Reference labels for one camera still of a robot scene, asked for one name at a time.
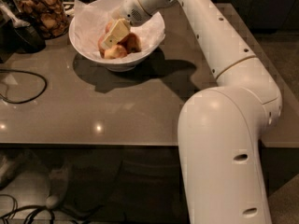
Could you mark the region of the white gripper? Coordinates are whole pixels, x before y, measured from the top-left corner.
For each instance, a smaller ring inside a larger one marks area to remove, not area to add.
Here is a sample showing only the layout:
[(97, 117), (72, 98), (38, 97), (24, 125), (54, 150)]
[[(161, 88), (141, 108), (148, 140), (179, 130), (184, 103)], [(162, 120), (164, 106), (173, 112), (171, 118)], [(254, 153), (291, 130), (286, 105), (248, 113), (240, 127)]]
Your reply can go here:
[(115, 20), (108, 24), (101, 43), (103, 49), (110, 49), (121, 42), (130, 34), (131, 25), (141, 26), (151, 19), (151, 15), (144, 10), (138, 0), (122, 0), (112, 12), (112, 18)]

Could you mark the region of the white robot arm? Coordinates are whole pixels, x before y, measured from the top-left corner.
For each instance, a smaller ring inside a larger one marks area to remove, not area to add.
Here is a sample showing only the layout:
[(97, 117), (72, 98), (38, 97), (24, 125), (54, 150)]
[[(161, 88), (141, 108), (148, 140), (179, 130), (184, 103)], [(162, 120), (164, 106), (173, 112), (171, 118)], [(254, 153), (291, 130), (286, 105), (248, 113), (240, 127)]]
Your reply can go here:
[(124, 0), (133, 26), (178, 2), (216, 79), (178, 118), (178, 152), (191, 224), (272, 224), (259, 139), (280, 117), (282, 96), (261, 60), (210, 0)]

